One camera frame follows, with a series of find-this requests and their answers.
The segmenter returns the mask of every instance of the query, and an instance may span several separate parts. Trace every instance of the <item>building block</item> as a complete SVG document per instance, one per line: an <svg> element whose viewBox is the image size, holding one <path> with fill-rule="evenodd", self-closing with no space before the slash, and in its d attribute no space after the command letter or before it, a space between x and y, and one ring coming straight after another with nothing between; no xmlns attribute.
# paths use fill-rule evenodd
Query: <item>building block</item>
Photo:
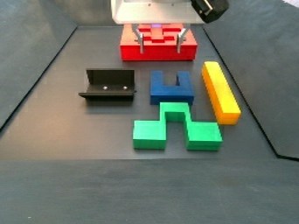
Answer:
<svg viewBox="0 0 299 224"><path fill-rule="evenodd" d="M164 85L162 71L150 73L150 104L160 102L188 102L192 105L193 91L192 80L188 72L178 71L176 74L176 86Z"/></svg>
<svg viewBox="0 0 299 224"><path fill-rule="evenodd" d="M217 62L204 62L201 76L217 123L236 124L240 117L240 109Z"/></svg>
<svg viewBox="0 0 299 224"><path fill-rule="evenodd" d="M161 102L158 121L134 121L134 149L165 148L165 123L182 122L186 150L216 151L221 144L218 125L214 122L193 122L188 103Z"/></svg>
<svg viewBox="0 0 299 224"><path fill-rule="evenodd" d="M180 52L176 51L176 39L181 29L182 24L140 24L137 30L144 34L144 52L140 52L132 25L124 24L120 39L121 60L193 60L197 43L190 30L185 33Z"/></svg>

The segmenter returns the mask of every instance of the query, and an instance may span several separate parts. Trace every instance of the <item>yellow rectangular block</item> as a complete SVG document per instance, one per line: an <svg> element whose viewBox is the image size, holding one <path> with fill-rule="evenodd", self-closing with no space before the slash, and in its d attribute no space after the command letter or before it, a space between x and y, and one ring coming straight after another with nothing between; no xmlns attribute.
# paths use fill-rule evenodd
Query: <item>yellow rectangular block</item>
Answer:
<svg viewBox="0 0 299 224"><path fill-rule="evenodd" d="M217 62L204 62L201 76L208 90L217 123L236 124L240 116L240 109Z"/></svg>

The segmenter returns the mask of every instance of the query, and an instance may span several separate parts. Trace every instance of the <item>red block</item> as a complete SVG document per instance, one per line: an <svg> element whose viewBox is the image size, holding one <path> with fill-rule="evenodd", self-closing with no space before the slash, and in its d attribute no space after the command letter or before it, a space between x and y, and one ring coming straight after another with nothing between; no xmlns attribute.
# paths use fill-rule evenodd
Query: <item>red block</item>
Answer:
<svg viewBox="0 0 299 224"><path fill-rule="evenodd" d="M182 24L140 24L137 30L144 34L144 52L140 53L132 25L124 24L120 40L121 60L193 60L197 43L190 30L185 33L180 52L176 51L181 28Z"/></svg>

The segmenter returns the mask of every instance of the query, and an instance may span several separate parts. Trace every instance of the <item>blue block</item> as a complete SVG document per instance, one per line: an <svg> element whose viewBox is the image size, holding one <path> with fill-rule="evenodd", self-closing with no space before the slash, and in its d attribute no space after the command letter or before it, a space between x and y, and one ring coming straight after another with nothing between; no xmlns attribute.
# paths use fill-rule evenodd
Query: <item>blue block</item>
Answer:
<svg viewBox="0 0 299 224"><path fill-rule="evenodd" d="M188 102L192 105L193 91L192 80L188 72L178 71L176 74L176 86L164 85L162 71L150 73L150 104L160 102Z"/></svg>

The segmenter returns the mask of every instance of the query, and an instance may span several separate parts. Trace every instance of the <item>green l-shaped block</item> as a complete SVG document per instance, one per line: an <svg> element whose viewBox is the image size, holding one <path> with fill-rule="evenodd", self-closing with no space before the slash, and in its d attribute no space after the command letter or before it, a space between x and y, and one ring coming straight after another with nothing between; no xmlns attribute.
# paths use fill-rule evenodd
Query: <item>green l-shaped block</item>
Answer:
<svg viewBox="0 0 299 224"><path fill-rule="evenodd" d="M216 151L221 144L216 122L193 122L188 103L161 102L160 121L134 121L134 149L165 148L165 122L182 122L186 150Z"/></svg>

